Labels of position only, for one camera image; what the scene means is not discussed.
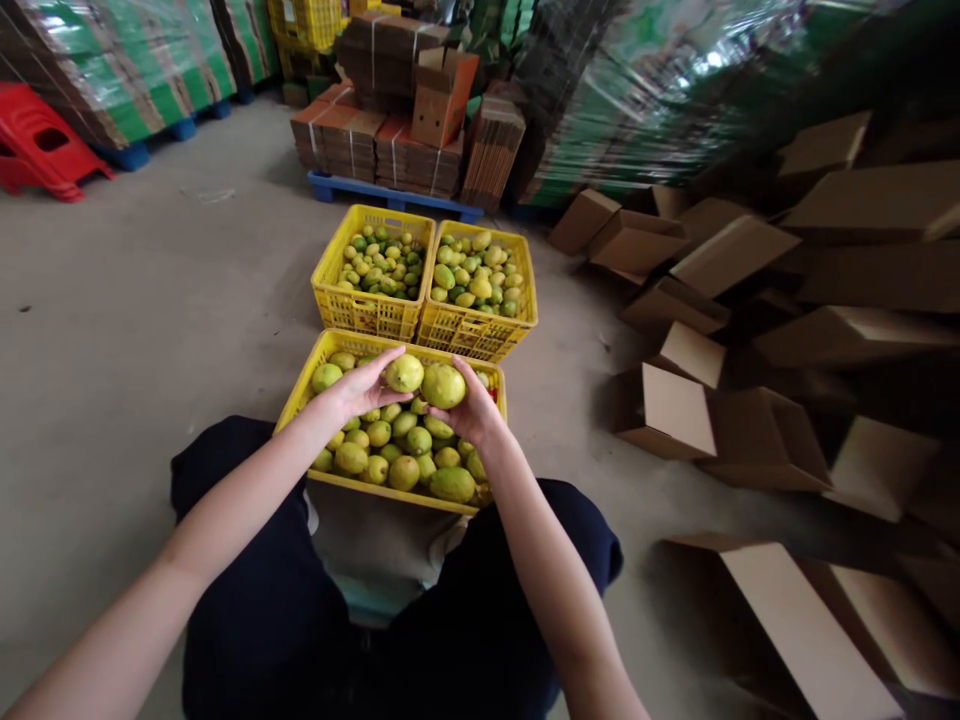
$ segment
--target red stool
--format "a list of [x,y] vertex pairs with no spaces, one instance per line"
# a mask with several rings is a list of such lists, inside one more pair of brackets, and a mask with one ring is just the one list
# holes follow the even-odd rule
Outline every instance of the red stool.
[[113,173],[73,130],[26,85],[0,83],[0,187],[46,188],[62,202],[80,202],[77,180]]

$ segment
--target blue pallet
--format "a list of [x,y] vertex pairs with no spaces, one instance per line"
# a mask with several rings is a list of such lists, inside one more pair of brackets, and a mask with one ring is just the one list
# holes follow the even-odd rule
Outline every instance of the blue pallet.
[[453,200],[443,200],[441,198],[430,197],[429,195],[418,195],[417,193],[408,193],[401,190],[391,190],[390,188],[380,187],[362,180],[353,180],[351,178],[336,177],[335,175],[324,175],[318,172],[307,173],[307,179],[313,185],[313,194],[320,202],[333,202],[334,190],[346,190],[361,195],[371,197],[385,198],[387,207],[391,210],[404,212],[407,209],[407,203],[411,205],[425,205],[427,207],[437,208],[438,210],[447,210],[460,214],[460,222],[474,224],[483,216],[481,208],[461,205]]
[[173,123],[173,125],[165,127],[156,135],[151,135],[144,140],[138,140],[132,145],[127,145],[127,147],[122,150],[96,144],[90,145],[90,147],[97,155],[112,165],[116,165],[121,170],[126,170],[127,172],[135,172],[150,162],[150,149],[147,147],[149,142],[165,136],[172,137],[178,142],[184,142],[197,134],[198,116],[209,115],[217,120],[223,120],[224,118],[230,117],[231,112],[230,99],[227,98],[225,100],[219,100],[199,112],[193,113],[193,115],[188,118],[178,120]]

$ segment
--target plastic crate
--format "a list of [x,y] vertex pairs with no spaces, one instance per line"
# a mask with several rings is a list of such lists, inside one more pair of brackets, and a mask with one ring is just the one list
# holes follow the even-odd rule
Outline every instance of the plastic crate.
[[[310,351],[310,357],[307,358],[306,365],[300,371],[300,377],[297,378],[297,384],[293,387],[293,392],[287,399],[287,404],[280,414],[280,421],[274,433],[280,432],[297,413],[310,401],[315,395],[311,386],[313,371],[318,365],[327,361],[335,352],[349,352],[354,355],[379,355],[385,350],[395,348],[402,343],[393,340],[384,340],[382,338],[371,337],[370,335],[361,335],[360,333],[346,332],[343,330],[325,330],[320,334],[313,350]],[[430,350],[428,348],[417,347],[416,345],[407,345],[407,352],[419,358],[424,365],[433,363],[453,364],[453,356],[450,353]],[[470,367],[475,370],[482,370],[490,377],[490,392],[493,394],[497,403],[497,408],[503,419],[507,419],[507,388],[503,371],[496,365],[490,363],[478,362],[476,360],[468,361]],[[380,497],[399,500],[400,502],[413,503],[414,505],[423,505],[424,507],[436,508],[437,510],[446,510],[447,512],[458,513],[462,515],[476,515],[477,508],[472,505],[461,505],[460,503],[440,500],[432,495],[426,494],[426,489],[417,485],[415,491],[403,492],[394,490],[389,485],[371,485],[360,480],[340,477],[328,473],[318,472],[317,470],[307,470],[307,477],[313,480],[339,485],[349,490],[358,490],[369,495],[379,495]]]
[[340,32],[340,0],[269,0],[268,8],[277,39],[295,40],[319,52],[333,47]]
[[510,354],[537,324],[537,288],[533,279],[533,259],[530,257],[526,239],[522,235],[445,220],[440,223],[431,247],[431,259],[436,258],[443,235],[460,239],[464,236],[473,237],[484,230],[493,236],[494,244],[513,250],[511,262],[524,277],[520,299],[517,301],[517,317],[490,315],[472,308],[437,302],[431,300],[427,293],[423,316],[417,330],[417,344],[498,363]]
[[[424,281],[420,283],[420,294],[416,300],[397,300],[386,295],[344,290],[336,286],[345,262],[343,251],[364,225],[375,228],[383,226],[392,239],[408,232],[413,235],[414,242],[426,248],[423,258]],[[436,223],[430,218],[367,205],[351,206],[310,278],[324,327],[413,342],[424,298],[430,293],[435,229]]]

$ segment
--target concrete floor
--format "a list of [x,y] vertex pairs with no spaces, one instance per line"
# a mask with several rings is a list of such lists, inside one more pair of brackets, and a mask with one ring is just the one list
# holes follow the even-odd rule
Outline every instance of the concrete floor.
[[[289,115],[269,96],[235,106],[140,172],[88,183],[78,205],[0,196],[0,708],[161,548],[170,457],[225,415],[275,419],[321,330],[308,277],[346,201],[310,196]],[[209,202],[221,191],[232,196]],[[535,472],[579,486],[622,540],[606,605],[652,715],[745,717],[701,612],[709,585],[691,592],[689,555],[657,540],[727,531],[878,567],[892,531],[818,498],[733,490],[611,435],[605,384],[642,339],[603,283],[520,231],[541,319],[503,363],[511,427]],[[389,557],[382,543],[341,553],[344,569],[420,573],[436,516],[354,496],[320,493],[321,536],[347,517],[361,548],[378,528],[412,539]],[[180,661],[142,717],[179,717]]]

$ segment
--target person's right hand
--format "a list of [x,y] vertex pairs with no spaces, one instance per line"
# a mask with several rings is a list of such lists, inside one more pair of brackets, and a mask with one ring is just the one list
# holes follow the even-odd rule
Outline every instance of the person's right hand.
[[427,412],[443,420],[467,442],[479,447],[491,432],[504,425],[503,416],[473,368],[457,356],[454,356],[453,364],[467,382],[466,397],[450,410],[440,410],[431,405]]

